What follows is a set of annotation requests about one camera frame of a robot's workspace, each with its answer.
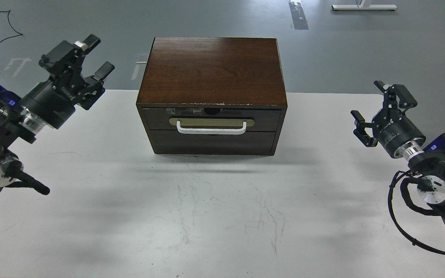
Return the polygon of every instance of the drawer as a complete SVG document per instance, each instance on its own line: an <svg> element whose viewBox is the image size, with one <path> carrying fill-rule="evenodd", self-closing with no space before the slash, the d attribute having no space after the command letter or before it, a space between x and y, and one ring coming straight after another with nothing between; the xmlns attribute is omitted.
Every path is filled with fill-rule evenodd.
<svg viewBox="0 0 445 278"><path fill-rule="evenodd" d="M172 130L151 130L154 153L273 155L275 132L245 132L240 135L181 134Z"/></svg>
<svg viewBox="0 0 445 278"><path fill-rule="evenodd" d="M248 131L275 132L281 117L281 110L277 109L142 107L139 110L150 130L176 130L176 126L170 123L171 118L204 118L250 119L254 123L248 126Z"/></svg>

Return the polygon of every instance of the drawer handle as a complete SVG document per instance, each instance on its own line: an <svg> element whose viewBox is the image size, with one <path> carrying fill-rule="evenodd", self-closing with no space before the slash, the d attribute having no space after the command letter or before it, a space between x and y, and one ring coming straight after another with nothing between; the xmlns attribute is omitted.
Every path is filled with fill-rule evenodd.
<svg viewBox="0 0 445 278"><path fill-rule="evenodd" d="M182 128L181 122L176 122L176 128L179 133L183 134L226 134L226 135L240 135L247 130L247 122L243 121L243 127L240 129L192 129Z"/></svg>

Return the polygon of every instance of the white object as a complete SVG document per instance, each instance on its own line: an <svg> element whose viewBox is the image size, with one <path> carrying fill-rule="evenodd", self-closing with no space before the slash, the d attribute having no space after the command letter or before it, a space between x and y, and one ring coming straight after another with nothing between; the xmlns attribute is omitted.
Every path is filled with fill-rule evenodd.
<svg viewBox="0 0 445 278"><path fill-rule="evenodd" d="M332 10L395 10L396 5L371 5L372 0L362 0L359 5L332 5Z"/></svg>
<svg viewBox="0 0 445 278"><path fill-rule="evenodd" d="M240 129L199 129L199 128L182 128L181 122L176 122L176 128L179 133L183 134L226 134L226 135L240 135L247 130L247 122L243 122L243 127Z"/></svg>
<svg viewBox="0 0 445 278"><path fill-rule="evenodd" d="M51 193L1 192L0 277L445 277L445 256L389 216L406 161L353 135L350 111L371 119L381 95L288 93L274 156L196 157L152 152L137 95L106 90L10 146ZM445 250L439 217L408 209L399 188L393 203L402 227Z"/></svg>

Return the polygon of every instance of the wooden box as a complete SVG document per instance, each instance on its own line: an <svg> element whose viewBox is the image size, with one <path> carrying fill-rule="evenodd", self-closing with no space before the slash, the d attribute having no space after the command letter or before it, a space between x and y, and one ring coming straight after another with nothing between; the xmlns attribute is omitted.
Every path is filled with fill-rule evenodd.
<svg viewBox="0 0 445 278"><path fill-rule="evenodd" d="M156 37L136 106L154 153L274 155L287 108L277 40Z"/></svg>

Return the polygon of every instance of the gray floor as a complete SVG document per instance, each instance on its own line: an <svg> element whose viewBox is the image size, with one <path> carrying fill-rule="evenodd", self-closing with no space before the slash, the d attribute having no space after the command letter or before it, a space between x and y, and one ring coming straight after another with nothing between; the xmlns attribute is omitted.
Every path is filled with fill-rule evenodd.
<svg viewBox="0 0 445 278"><path fill-rule="evenodd" d="M0 45L0 83L25 95L48 77L37 65L42 54L61 40L90 33L102 43L88 56L83 74L108 60L116 70L106 88L135 90L145 67L136 62L147 59L156 36L276 37L288 92L376 93L374 80L404 84L419 103L408 113L415 125L428 140L445 132L445 1L375 0L398 10L331 10L332 4L354 3L304 1L309 30L295 30L288 0L0 0L0 10L11 9L13 26L24 34ZM0 40L13 34L0 14ZM32 61L7 67L12 58ZM361 111L362 104L352 109ZM338 144L342 136L353 135L338 134Z"/></svg>

